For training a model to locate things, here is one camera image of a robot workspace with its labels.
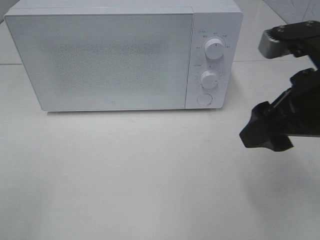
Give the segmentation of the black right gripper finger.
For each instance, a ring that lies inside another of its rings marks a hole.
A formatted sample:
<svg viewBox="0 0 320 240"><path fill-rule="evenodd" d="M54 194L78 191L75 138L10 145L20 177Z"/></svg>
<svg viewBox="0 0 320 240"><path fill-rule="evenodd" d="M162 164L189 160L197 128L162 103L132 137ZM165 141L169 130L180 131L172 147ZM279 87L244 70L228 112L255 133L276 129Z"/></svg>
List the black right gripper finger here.
<svg viewBox="0 0 320 240"><path fill-rule="evenodd" d="M251 111L250 124L258 128L275 128L278 121L278 110L268 101L261 102Z"/></svg>
<svg viewBox="0 0 320 240"><path fill-rule="evenodd" d="M285 134L273 134L263 126L247 125L239 136L246 148L266 148L274 152L283 152L293 147Z"/></svg>

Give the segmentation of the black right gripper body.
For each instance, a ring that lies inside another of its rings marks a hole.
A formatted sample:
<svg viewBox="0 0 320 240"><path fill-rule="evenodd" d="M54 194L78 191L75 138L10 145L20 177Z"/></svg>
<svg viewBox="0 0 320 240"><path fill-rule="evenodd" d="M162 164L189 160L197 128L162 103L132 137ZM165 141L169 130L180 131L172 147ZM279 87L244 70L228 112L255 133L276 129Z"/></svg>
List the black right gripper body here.
<svg viewBox="0 0 320 240"><path fill-rule="evenodd" d="M316 69L307 68L290 78L291 88L285 96L272 103L275 110L269 123L274 134L287 136L320 136L320 38L301 44Z"/></svg>

